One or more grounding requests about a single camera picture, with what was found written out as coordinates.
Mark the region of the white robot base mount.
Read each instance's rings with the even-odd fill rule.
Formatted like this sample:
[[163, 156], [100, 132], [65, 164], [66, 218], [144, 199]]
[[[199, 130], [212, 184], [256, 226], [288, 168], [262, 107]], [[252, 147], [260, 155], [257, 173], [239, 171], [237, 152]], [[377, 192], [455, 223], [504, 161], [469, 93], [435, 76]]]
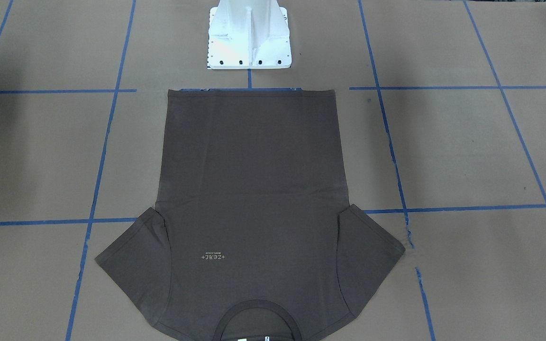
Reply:
[[209, 11], [207, 68], [287, 69], [288, 11], [276, 0], [221, 0]]

